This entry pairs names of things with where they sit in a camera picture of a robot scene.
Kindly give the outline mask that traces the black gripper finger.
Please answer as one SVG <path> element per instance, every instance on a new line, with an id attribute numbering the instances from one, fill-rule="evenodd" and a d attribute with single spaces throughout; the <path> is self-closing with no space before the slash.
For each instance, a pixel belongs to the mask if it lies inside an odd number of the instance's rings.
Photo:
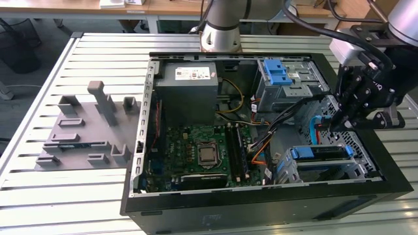
<path id="1" fill-rule="evenodd" d="M 336 87 L 336 131 L 381 129 L 384 117 L 368 119 L 377 108 L 388 107 L 388 89 L 380 85 L 337 85 Z"/>
<path id="2" fill-rule="evenodd" d="M 351 129 L 363 118 L 361 111 L 371 96 L 365 75 L 359 67 L 340 66 L 335 90 L 336 112 L 329 121 L 329 130 Z"/>

